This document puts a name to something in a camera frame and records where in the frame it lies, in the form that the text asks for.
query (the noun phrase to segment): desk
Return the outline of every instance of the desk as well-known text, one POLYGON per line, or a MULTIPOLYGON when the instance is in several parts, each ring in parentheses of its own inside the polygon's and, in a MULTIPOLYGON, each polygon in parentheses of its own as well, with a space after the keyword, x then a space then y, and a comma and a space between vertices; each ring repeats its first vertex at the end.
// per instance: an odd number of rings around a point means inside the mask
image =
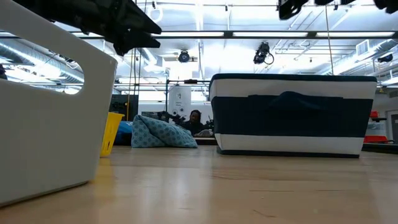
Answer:
POLYGON ((2 208, 0 223, 396 223, 396 155, 286 158, 215 150, 115 147, 100 159, 94 181, 2 208))

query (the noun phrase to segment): bean bag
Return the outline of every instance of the bean bag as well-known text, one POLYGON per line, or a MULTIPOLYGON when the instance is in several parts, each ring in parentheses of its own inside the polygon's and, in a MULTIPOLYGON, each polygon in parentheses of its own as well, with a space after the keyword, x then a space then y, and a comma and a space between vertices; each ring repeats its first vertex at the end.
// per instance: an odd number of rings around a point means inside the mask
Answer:
POLYGON ((186 147, 196 148, 198 144, 190 131, 165 121, 136 115, 132 122, 131 146, 145 147, 186 147))

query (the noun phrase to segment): navy and white storage bin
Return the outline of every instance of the navy and white storage bin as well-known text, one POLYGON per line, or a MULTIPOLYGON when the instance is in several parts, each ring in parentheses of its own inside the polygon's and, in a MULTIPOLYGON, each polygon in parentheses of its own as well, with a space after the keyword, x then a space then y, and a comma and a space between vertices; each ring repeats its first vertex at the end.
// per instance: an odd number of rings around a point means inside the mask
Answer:
POLYGON ((365 76, 214 75, 219 152, 359 157, 376 85, 365 76))

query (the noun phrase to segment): woman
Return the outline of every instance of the woman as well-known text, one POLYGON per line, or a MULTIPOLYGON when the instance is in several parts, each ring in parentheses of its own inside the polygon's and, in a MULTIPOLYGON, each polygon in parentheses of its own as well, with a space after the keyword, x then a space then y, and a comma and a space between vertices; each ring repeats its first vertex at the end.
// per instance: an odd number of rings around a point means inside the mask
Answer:
POLYGON ((193 110, 189 116, 189 121, 181 124, 181 127, 191 131, 192 136, 195 136, 202 130, 204 130, 204 125, 200 122, 201 113, 198 110, 193 110))
POLYGON ((0 78, 7 80, 6 70, 2 65, 0 65, 0 78))

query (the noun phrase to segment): ceiling light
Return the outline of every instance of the ceiling light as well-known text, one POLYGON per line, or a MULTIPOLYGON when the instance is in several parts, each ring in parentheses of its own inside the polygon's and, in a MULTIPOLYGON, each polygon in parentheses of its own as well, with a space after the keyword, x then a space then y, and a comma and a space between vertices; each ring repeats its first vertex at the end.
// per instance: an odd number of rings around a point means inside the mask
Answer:
POLYGON ((0 37, 15 37, 14 34, 8 33, 8 32, 0 32, 0 37))
POLYGON ((29 72, 25 72, 24 70, 16 69, 16 70, 7 70, 6 75, 17 78, 23 82, 42 82, 42 83, 52 83, 52 81, 47 80, 44 77, 39 77, 37 75, 33 75, 29 72))
POLYGON ((98 34, 94 34, 94 33, 89 33, 88 35, 82 33, 82 32, 72 32, 73 35, 77 36, 77 37, 103 37, 101 35, 98 34))
POLYGON ((40 78, 57 79, 57 80, 64 80, 64 79, 67 79, 66 77, 55 77, 55 76, 52 76, 52 77, 43 76, 43 77, 40 77, 40 78))
POLYGON ((234 37, 306 37, 307 32, 234 32, 234 37))
POLYGON ((222 37, 224 32, 163 32, 153 37, 222 37))
MULTIPOLYGON (((329 32, 330 37, 391 37, 395 32, 329 32)), ((327 32, 318 32, 317 37, 328 37, 327 32)))
POLYGON ((389 85, 389 86, 385 86, 385 85, 378 85, 378 88, 398 88, 398 85, 389 85))

